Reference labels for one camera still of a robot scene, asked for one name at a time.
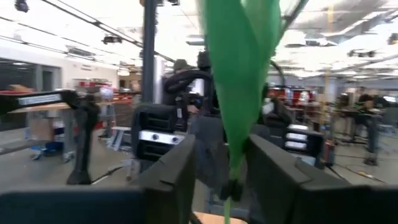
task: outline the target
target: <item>black pole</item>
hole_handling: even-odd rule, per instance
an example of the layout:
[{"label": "black pole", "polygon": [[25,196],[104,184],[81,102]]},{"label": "black pole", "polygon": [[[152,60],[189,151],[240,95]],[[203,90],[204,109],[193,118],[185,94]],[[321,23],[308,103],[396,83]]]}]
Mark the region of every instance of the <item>black pole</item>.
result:
[{"label": "black pole", "polygon": [[[208,38],[207,35],[203,35],[203,41],[205,43],[205,52],[209,54],[209,45],[208,45]],[[206,72],[211,73],[211,66],[209,66],[206,70]],[[203,93],[206,96],[206,94],[212,93],[212,89],[214,88],[212,83],[205,82],[203,85]]]},{"label": "black pole", "polygon": [[99,106],[94,102],[94,96],[88,95],[80,102],[75,111],[78,125],[78,144],[76,148],[75,166],[69,175],[67,185],[90,185],[91,177],[88,170],[91,154],[91,139],[94,127],[98,123]]},{"label": "black pole", "polygon": [[141,101],[154,101],[154,54],[155,54],[155,26],[156,0],[145,0],[144,5],[144,49],[142,62]]}]

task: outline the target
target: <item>man in black jacket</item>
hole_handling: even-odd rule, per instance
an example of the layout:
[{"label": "man in black jacket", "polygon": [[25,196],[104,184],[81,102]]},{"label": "man in black jacket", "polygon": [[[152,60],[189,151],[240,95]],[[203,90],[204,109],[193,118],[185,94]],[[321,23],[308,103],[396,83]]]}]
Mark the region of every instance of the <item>man in black jacket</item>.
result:
[{"label": "man in black jacket", "polygon": [[[162,77],[162,84],[164,86],[166,80],[168,78],[170,78],[171,76],[181,73],[181,72],[185,72],[189,69],[192,69],[192,66],[189,66],[187,61],[184,59],[177,59],[173,65],[173,72],[170,73],[165,73]],[[162,98],[162,104],[164,105],[175,105],[175,99],[176,97],[178,97],[178,95],[181,93],[175,93],[175,94],[170,94],[167,93],[166,91],[163,91],[163,98]],[[188,105],[188,112],[189,113],[198,113],[199,109],[196,108],[196,106],[194,105]]]},{"label": "man in black jacket", "polygon": [[[358,111],[361,113],[370,113],[369,109],[373,107],[373,97],[365,93],[365,87],[359,88],[359,99],[358,99]],[[367,116],[361,116],[360,114],[354,117],[355,125],[363,125],[369,128],[369,119]]]}]

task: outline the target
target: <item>ceiling light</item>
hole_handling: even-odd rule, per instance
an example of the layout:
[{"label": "ceiling light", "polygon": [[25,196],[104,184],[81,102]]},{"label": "ceiling light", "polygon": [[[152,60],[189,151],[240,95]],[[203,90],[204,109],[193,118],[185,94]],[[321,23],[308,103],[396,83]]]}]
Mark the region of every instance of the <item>ceiling light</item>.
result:
[{"label": "ceiling light", "polygon": [[23,62],[15,62],[15,63],[13,63],[13,65],[22,65],[22,66],[24,66],[24,65],[29,65],[28,63],[23,63]]},{"label": "ceiling light", "polygon": [[305,70],[296,70],[296,71],[291,71],[289,73],[292,73],[299,78],[315,77],[322,74],[321,72],[308,72]]},{"label": "ceiling light", "polygon": [[119,69],[118,70],[118,75],[119,76],[129,76],[130,75],[130,71],[126,70],[126,69]]},{"label": "ceiling light", "polygon": [[186,43],[188,45],[202,46],[205,44],[205,40],[203,38],[194,37],[194,38],[188,38]]},{"label": "ceiling light", "polygon": [[365,75],[358,75],[358,76],[355,76],[354,78],[369,78],[369,77],[367,77]]},{"label": "ceiling light", "polygon": [[285,47],[304,47],[307,45],[305,34],[297,30],[287,30],[280,40],[280,44]]},{"label": "ceiling light", "polygon": [[342,75],[356,75],[357,74],[357,72],[355,72],[355,71],[347,71],[347,72],[343,72],[343,73],[341,73]]}]

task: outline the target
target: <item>white label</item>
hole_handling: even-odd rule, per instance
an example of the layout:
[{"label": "white label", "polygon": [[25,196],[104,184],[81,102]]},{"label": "white label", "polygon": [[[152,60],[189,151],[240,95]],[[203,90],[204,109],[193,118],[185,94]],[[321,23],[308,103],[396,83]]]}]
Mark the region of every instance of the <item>white label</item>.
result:
[{"label": "white label", "polygon": [[178,117],[178,118],[182,118],[182,111],[181,111],[180,108],[177,109],[177,117]]},{"label": "white label", "polygon": [[61,100],[60,94],[43,95],[43,96],[28,96],[19,98],[19,104],[23,106],[34,105],[37,103],[50,103],[57,102]]},{"label": "white label", "polygon": [[296,140],[301,140],[301,141],[306,141],[307,136],[305,134],[295,134],[295,133],[288,133],[286,135],[288,139],[296,139]]},{"label": "white label", "polygon": [[184,140],[185,136],[170,133],[157,133],[154,131],[142,130],[139,132],[139,139],[143,141],[157,142],[163,144],[177,145]]},{"label": "white label", "polygon": [[291,124],[291,125],[289,125],[289,128],[299,129],[299,130],[308,130],[307,126],[299,125],[299,124]]},{"label": "white label", "polygon": [[293,148],[295,148],[295,149],[303,149],[303,150],[306,150],[306,148],[307,148],[307,144],[305,144],[305,143],[301,143],[301,142],[292,142],[292,141],[287,141],[287,142],[285,143],[285,146],[293,147]]}]

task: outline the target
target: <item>ceiling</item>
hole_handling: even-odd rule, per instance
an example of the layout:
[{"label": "ceiling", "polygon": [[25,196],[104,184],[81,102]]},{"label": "ceiling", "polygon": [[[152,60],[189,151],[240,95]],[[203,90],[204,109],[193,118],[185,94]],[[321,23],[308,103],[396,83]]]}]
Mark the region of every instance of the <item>ceiling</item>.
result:
[{"label": "ceiling", "polygon": [[[142,41],[143,7],[139,0],[28,0],[30,11],[17,12],[12,1],[0,1],[0,35],[15,38],[20,35],[24,41],[33,42],[63,50],[65,45],[76,45],[83,50],[95,52],[103,60],[139,60],[140,48],[128,42],[104,45],[101,40],[106,32],[64,13],[47,2],[56,4],[80,17],[93,17],[103,24]],[[284,15],[289,15],[298,0],[280,0]],[[200,0],[181,0],[180,6],[158,7],[158,32],[155,50],[171,58],[185,58],[196,64],[196,57],[203,47],[186,44],[187,36],[202,34],[200,25]],[[328,8],[333,6],[333,18]],[[398,1],[396,0],[309,0],[302,13],[291,25],[277,48],[274,60],[287,72],[304,77],[319,75],[325,70],[357,65],[398,53],[396,46],[386,44],[391,32],[398,32],[398,21],[394,20]],[[29,25],[56,35],[48,35],[23,25]],[[322,39],[334,47],[285,47],[288,41],[301,33],[305,38]],[[347,56],[352,49],[376,50],[374,58]],[[348,69],[350,73],[391,73],[395,60],[375,63],[363,68]]]}]

